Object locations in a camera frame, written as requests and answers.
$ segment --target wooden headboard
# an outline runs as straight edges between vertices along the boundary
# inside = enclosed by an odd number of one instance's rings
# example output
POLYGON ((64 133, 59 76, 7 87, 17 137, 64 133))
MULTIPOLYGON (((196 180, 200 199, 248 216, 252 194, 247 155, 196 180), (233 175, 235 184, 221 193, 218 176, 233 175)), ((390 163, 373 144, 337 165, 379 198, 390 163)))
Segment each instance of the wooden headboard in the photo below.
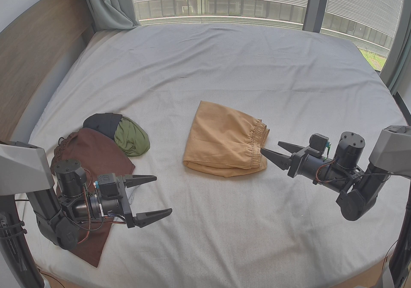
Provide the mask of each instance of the wooden headboard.
POLYGON ((38 86, 91 24, 85 0, 40 0, 0 33, 0 139, 10 140, 38 86))

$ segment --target folded tan shorts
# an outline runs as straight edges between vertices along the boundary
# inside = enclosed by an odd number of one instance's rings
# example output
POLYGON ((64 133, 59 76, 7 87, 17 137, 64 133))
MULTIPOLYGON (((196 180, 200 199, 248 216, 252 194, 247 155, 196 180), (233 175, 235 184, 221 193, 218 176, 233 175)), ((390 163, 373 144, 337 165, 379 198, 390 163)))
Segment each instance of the folded tan shorts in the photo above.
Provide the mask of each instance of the folded tan shorts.
POLYGON ((223 177, 267 168, 264 147, 270 130, 260 119, 241 111, 201 101, 188 136, 183 164, 223 177))

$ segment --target green cloth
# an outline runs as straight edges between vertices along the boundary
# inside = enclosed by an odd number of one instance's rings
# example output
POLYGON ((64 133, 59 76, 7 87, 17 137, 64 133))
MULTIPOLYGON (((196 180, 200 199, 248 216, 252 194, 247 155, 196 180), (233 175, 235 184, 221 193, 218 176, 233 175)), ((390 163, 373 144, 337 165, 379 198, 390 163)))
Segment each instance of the green cloth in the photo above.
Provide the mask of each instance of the green cloth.
POLYGON ((130 118, 123 116, 114 133, 114 142, 128 157, 141 156, 150 149, 147 133, 130 118))

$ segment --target green lawn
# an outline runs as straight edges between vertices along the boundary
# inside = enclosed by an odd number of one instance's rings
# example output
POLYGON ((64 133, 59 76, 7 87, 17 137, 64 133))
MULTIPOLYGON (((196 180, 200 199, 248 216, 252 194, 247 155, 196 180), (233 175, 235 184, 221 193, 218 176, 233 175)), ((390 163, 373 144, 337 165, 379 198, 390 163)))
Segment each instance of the green lawn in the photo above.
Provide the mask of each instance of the green lawn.
POLYGON ((382 56, 379 56, 373 52, 366 51, 364 49, 359 49, 364 58, 367 59, 368 63, 378 71, 381 71, 383 68, 385 61, 387 60, 386 58, 383 58, 382 56))

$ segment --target bed sheet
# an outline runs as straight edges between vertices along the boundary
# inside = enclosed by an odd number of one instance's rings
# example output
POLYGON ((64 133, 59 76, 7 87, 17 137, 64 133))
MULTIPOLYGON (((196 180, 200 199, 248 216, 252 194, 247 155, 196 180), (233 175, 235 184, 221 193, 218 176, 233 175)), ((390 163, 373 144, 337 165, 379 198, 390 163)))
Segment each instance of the bed sheet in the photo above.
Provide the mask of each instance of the bed sheet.
POLYGON ((274 164, 221 178, 182 165, 201 100, 261 118, 278 141, 307 145, 349 130, 365 138, 365 168, 381 129, 405 120, 348 40, 273 27, 167 24, 98 33, 53 95, 30 143, 51 161, 59 137, 94 113, 134 119, 151 149, 134 173, 134 213, 173 208, 143 229, 114 225, 94 268, 45 239, 30 205, 23 220, 42 269, 84 287, 327 287, 381 260, 397 239, 409 181, 391 178, 376 205, 346 221, 337 194, 274 164))

